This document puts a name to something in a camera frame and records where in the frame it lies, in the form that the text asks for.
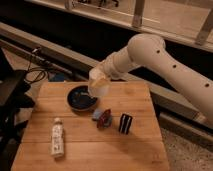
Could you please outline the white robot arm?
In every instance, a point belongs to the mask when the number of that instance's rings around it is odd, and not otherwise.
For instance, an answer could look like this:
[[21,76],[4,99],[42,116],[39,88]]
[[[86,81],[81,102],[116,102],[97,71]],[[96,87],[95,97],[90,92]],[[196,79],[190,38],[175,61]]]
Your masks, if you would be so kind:
[[167,81],[213,124],[213,81],[178,62],[165,50],[165,41],[153,34],[137,34],[121,50],[100,63],[112,79],[144,67]]

